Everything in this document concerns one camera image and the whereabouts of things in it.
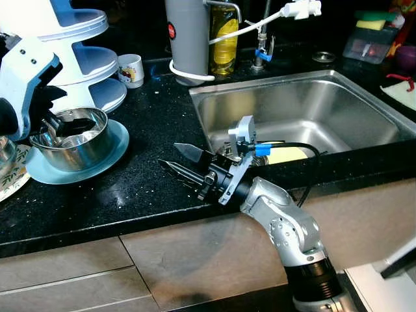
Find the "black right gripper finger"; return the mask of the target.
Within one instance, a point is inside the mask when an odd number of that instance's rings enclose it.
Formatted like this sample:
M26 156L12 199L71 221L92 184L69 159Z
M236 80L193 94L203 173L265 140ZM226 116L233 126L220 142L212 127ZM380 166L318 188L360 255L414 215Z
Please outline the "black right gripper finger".
M204 149L197 148L192 144L187 143L174 143L179 153L184 155L188 161L196 164L210 164L212 161L211 152L205 151Z
M166 160L158 160L158 163L162 166L162 169L166 170L166 172L176 179L176 181L181 182L190 189L205 190L207 187L204 175L197 174L196 172L193 172L193 170L182 166L182 164Z

